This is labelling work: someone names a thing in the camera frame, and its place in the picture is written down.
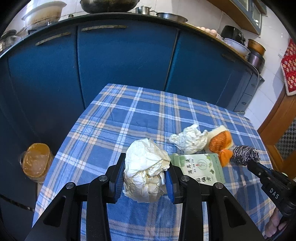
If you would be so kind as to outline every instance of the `glass cabinet door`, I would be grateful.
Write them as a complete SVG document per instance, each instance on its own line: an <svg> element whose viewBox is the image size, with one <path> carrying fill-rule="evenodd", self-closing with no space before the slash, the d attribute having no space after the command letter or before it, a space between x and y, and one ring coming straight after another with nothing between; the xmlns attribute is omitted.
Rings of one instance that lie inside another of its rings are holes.
<svg viewBox="0 0 296 241"><path fill-rule="evenodd" d="M238 0L242 5L243 7L249 11L249 0Z"/></svg>
<svg viewBox="0 0 296 241"><path fill-rule="evenodd" d="M256 22L257 26L261 28L261 13L254 3L253 3L253 19Z"/></svg>

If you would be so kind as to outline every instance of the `bolt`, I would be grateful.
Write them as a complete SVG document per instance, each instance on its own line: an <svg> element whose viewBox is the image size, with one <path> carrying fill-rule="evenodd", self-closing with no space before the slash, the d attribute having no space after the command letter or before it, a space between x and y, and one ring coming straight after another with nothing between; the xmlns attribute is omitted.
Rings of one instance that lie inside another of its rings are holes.
<svg viewBox="0 0 296 241"><path fill-rule="evenodd" d="M67 183L66 184L67 189L71 189L72 187L74 187L74 183Z"/></svg>
<svg viewBox="0 0 296 241"><path fill-rule="evenodd" d="M224 185L222 183L215 183L215 187L218 189L222 189Z"/></svg>
<svg viewBox="0 0 296 241"><path fill-rule="evenodd" d="M99 176L99 180L100 180L101 182L106 181L107 179L108 179L108 177L107 177L106 175L101 175L101 176Z"/></svg>
<svg viewBox="0 0 296 241"><path fill-rule="evenodd" d="M184 182L187 182L187 181L190 180L190 177L188 177L187 175L183 175L183 176L181 177L181 180L184 181Z"/></svg>

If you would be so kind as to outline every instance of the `brown bowl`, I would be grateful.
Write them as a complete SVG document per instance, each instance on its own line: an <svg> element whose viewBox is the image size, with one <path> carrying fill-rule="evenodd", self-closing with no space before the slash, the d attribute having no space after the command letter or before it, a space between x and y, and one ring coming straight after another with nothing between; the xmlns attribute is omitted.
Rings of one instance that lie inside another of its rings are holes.
<svg viewBox="0 0 296 241"><path fill-rule="evenodd" d="M253 39L249 39L248 48L255 50L257 53L261 54L262 56L264 55L264 53L266 51L266 49L261 44L259 44L258 42L256 42Z"/></svg>

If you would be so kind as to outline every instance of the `drawer handle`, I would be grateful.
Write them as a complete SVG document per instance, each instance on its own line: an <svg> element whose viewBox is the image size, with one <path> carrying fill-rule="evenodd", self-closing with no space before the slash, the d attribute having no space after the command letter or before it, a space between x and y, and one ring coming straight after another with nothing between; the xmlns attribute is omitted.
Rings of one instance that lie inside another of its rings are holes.
<svg viewBox="0 0 296 241"><path fill-rule="evenodd" d="M127 26L125 26L125 25L99 25L99 26L82 28L81 31L89 31L89 30L101 29L101 28L127 28Z"/></svg>
<svg viewBox="0 0 296 241"><path fill-rule="evenodd" d="M228 60L230 60L231 62L234 62L235 63L235 59L234 58L232 58L232 57L230 57L230 56L228 56L228 55L226 55L224 53L222 53L221 56L224 57L224 58L226 58L226 59L228 59Z"/></svg>
<svg viewBox="0 0 296 241"><path fill-rule="evenodd" d="M66 35L70 35L70 34L71 34L70 32L65 32L65 33L57 34L57 35L51 36L51 37L49 37L47 39L41 40L38 43L36 43L35 45L38 46L38 45L43 44L43 43L45 43L45 42L47 42L49 40L56 39L56 38L59 38L59 37L62 37L62 36L66 36Z"/></svg>

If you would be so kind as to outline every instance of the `plaid tablecloth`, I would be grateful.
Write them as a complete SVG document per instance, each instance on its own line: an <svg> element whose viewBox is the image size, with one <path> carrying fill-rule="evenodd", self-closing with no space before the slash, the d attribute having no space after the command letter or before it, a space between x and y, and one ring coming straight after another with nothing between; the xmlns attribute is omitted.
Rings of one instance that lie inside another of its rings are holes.
<svg viewBox="0 0 296 241"><path fill-rule="evenodd" d="M197 123L200 131L224 125L235 145L255 147L261 163L271 167L265 147L251 122L241 115L206 102L171 93L108 84L77 120L55 156L36 203L33 224L67 182L91 182L114 165L137 139L151 138L169 154L181 152L168 137ZM263 232L274 204L261 190L259 179L246 167L223 168L226 184L234 197ZM178 240L181 204L167 195L155 203L137 203L121 195L109 204L112 240ZM86 234L86 203L83 204L81 234ZM207 220L204 222L208 239Z"/></svg>

